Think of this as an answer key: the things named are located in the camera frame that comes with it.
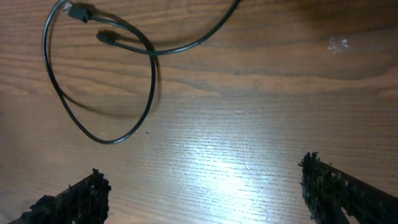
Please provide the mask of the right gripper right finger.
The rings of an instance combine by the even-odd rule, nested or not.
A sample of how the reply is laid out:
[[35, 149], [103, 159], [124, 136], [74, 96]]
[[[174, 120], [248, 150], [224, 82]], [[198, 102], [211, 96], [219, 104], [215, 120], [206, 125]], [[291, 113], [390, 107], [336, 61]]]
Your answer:
[[302, 197], [315, 223], [397, 223], [397, 197], [326, 164], [316, 152], [306, 153]]

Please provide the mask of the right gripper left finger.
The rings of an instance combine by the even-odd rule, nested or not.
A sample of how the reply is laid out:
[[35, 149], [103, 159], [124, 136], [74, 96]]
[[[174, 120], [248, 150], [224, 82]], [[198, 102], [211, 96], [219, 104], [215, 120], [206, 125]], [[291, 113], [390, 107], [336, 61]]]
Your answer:
[[44, 195], [10, 224], [104, 224], [109, 212], [109, 180], [92, 174], [56, 196]]

